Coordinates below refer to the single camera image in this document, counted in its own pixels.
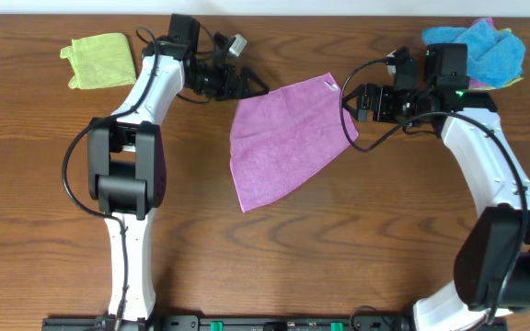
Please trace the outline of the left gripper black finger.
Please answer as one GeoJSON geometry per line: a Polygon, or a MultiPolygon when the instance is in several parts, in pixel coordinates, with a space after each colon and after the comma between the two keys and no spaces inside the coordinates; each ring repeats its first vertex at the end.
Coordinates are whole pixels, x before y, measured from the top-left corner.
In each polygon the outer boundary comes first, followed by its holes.
{"type": "Polygon", "coordinates": [[[249,90],[252,86],[257,86],[259,89],[269,89],[259,76],[250,68],[242,67],[239,75],[239,86],[243,90],[249,90]]]}
{"type": "Polygon", "coordinates": [[[238,90],[235,92],[235,99],[246,99],[251,97],[259,97],[263,95],[267,95],[269,93],[269,89],[267,87],[261,88],[259,90],[251,90],[248,87],[242,87],[238,88],[238,90]]]}

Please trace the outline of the purple microfiber cloth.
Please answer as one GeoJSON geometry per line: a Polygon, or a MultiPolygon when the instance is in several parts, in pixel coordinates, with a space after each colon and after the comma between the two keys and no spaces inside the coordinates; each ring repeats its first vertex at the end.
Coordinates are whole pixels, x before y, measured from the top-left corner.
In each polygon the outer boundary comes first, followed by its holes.
{"type": "Polygon", "coordinates": [[[240,209],[279,200],[340,155],[358,136],[340,120],[339,91],[330,73],[237,103],[230,131],[230,170],[240,209]]]}

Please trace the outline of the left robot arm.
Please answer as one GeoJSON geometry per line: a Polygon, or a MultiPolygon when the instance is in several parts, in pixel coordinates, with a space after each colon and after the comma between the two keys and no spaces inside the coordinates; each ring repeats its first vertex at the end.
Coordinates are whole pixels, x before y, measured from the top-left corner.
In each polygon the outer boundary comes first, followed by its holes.
{"type": "Polygon", "coordinates": [[[200,22],[174,14],[167,35],[143,50],[141,72],[123,104],[87,134],[88,189],[109,231],[112,294],[107,329],[145,326],[156,304],[151,275],[152,224],[167,188],[160,126],[185,88],[215,101],[268,93],[249,68],[237,69],[247,41],[215,33],[211,55],[197,51],[200,22]]]}

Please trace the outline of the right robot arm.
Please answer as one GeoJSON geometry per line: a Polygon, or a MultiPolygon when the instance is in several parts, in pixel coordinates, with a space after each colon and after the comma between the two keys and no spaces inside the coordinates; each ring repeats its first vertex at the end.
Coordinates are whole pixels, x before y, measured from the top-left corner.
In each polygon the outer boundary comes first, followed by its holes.
{"type": "Polygon", "coordinates": [[[413,304],[410,330],[478,330],[530,310],[530,180],[501,128],[490,95],[473,91],[467,46],[436,43],[419,70],[407,48],[381,59],[390,86],[340,90],[340,116],[417,133],[430,124],[467,182],[477,222],[459,250],[453,279],[413,304]]]}

